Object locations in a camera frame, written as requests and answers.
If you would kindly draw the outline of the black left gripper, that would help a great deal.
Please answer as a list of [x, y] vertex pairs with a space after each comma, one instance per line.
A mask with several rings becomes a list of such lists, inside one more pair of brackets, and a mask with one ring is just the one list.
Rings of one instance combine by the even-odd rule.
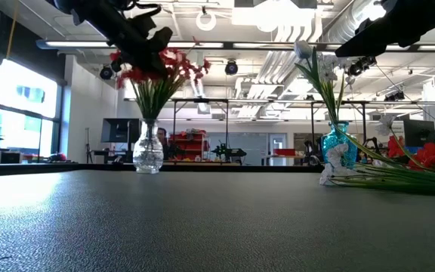
[[103, 21], [100, 32], [110, 45], [121, 52], [137, 55], [137, 66], [145, 73], [167, 76], [167, 69], [159, 55], [173, 36], [168, 26], [157, 29], [149, 16], [125, 18], [120, 14]]

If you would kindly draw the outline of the blue glass vase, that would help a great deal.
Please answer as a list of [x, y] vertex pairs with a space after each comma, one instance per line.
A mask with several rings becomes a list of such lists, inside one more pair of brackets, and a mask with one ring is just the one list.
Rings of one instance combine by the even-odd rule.
[[343, 166], [353, 169], [358, 153], [357, 146], [350, 140], [356, 138], [347, 132], [349, 122], [339, 121], [333, 125], [329, 123], [331, 131], [321, 137], [322, 156], [325, 163], [336, 167]]

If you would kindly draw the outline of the black table mat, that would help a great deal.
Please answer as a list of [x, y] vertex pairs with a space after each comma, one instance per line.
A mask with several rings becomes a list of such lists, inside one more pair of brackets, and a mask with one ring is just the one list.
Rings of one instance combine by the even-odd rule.
[[435, 196], [318, 179], [0, 176], [0, 271], [435, 271]]

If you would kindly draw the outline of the clear glass vase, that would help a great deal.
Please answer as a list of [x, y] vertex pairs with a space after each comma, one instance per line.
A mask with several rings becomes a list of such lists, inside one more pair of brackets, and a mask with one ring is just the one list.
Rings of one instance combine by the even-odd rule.
[[141, 123], [140, 137], [134, 144], [133, 164], [137, 173], [158, 174], [163, 166], [164, 151], [157, 135], [155, 119], [144, 119]]

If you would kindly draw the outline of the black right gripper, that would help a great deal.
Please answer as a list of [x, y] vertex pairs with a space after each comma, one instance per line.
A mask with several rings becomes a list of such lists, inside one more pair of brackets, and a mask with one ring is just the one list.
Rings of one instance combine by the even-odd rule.
[[406, 47], [427, 32], [421, 19], [429, 11], [429, 0], [381, 0], [383, 17], [362, 22], [356, 34], [335, 50], [337, 57], [373, 56], [390, 44]]

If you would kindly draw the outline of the white artificial tulip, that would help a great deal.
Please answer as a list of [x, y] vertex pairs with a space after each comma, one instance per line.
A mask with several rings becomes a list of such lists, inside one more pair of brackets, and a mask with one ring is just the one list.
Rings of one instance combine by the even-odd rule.
[[316, 47], [310, 46], [306, 41], [299, 40], [295, 43], [295, 54], [299, 59], [295, 66], [320, 95], [318, 55], [321, 53], [317, 51]]

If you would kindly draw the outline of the person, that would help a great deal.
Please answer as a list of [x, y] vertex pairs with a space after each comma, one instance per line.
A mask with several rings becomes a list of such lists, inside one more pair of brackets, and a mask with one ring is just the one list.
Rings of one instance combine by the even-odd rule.
[[167, 139], [167, 131], [164, 128], [158, 128], [157, 137], [162, 145], [162, 151], [164, 155], [164, 160], [169, 160], [169, 145]]

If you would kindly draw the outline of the red storage shelf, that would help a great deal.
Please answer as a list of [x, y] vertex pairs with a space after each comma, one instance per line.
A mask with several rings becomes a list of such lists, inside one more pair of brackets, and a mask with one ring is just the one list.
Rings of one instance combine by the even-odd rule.
[[208, 135], [203, 130], [171, 134], [169, 143], [174, 148], [173, 159], [178, 161], [204, 159], [209, 148]]

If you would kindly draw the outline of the silver ventilation duct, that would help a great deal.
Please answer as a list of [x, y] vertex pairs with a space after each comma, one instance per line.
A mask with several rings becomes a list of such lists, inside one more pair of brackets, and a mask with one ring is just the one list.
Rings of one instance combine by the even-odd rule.
[[349, 5], [323, 30], [321, 42], [343, 44], [355, 36], [359, 25], [385, 15], [381, 0], [351, 0]]

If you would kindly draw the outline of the black workbench frame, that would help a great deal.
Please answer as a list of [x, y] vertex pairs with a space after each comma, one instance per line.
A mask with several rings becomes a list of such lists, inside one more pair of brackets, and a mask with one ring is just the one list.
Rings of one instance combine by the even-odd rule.
[[189, 102], [195, 104], [209, 104], [213, 103], [220, 107], [221, 111], [225, 114], [225, 147], [228, 147], [228, 139], [229, 139], [229, 109], [230, 102], [226, 98], [203, 98], [203, 97], [194, 97], [194, 98], [172, 98], [171, 102], [173, 103], [173, 131], [172, 131], [172, 142], [176, 143], [176, 124], [177, 124], [177, 113], [186, 106]]

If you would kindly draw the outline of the white artificial flower bunch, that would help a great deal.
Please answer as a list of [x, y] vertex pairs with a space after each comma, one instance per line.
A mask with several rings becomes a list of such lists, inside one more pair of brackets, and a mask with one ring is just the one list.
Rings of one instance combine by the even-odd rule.
[[346, 57], [318, 55], [320, 95], [325, 103], [332, 123], [339, 122], [339, 110], [347, 85], [349, 68], [352, 62]]
[[346, 122], [333, 122], [322, 137], [324, 169], [319, 183], [325, 186], [390, 190], [435, 195], [435, 131], [423, 128], [409, 137], [393, 130], [394, 116], [384, 116], [377, 131], [388, 136], [387, 153], [372, 150], [347, 133]]

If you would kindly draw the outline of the thin black tripod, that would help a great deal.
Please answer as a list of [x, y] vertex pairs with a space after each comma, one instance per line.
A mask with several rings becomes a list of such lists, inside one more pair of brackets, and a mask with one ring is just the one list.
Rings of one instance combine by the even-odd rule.
[[85, 129], [85, 155], [86, 155], [86, 163], [92, 163], [92, 152], [90, 148], [90, 140], [89, 140], [89, 128]]

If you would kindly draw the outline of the black computer monitor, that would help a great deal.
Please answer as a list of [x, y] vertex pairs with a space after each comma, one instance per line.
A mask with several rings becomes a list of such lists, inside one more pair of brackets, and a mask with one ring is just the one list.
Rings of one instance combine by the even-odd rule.
[[125, 118], [103, 119], [101, 141], [103, 143], [132, 143], [140, 136], [140, 120]]
[[403, 121], [403, 129], [407, 147], [423, 147], [427, 143], [435, 143], [435, 127], [432, 121], [407, 119]]

